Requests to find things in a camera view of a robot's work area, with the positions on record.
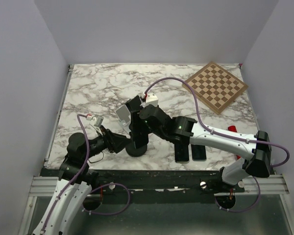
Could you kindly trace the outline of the black round-base phone stand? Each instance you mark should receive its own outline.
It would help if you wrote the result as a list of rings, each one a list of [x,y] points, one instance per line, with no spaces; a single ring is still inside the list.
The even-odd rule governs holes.
[[[127,154],[131,157],[140,157],[144,155],[147,151],[147,144],[149,142],[148,135],[134,135],[130,132],[130,138],[132,143],[125,148]]]

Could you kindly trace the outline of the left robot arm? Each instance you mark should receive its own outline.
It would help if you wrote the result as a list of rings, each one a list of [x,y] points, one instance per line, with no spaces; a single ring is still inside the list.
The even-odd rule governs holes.
[[[108,149],[119,153],[131,140],[101,126],[98,136],[89,140],[86,131],[69,137],[67,154],[59,169],[58,180],[49,205],[34,229],[34,235],[64,235],[86,196],[101,188],[98,172],[89,172],[88,159]]]

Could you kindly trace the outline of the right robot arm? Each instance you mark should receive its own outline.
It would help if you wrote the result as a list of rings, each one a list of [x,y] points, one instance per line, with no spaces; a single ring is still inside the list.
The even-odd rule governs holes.
[[[253,176],[267,178],[270,175],[271,148],[266,143],[268,134],[256,135],[206,130],[195,119],[170,117],[159,107],[148,105],[130,112],[130,135],[135,148],[148,144],[150,133],[171,142],[177,148],[188,145],[208,146],[240,156],[235,163],[222,167],[217,179],[207,185],[214,192],[226,192],[242,179]]]

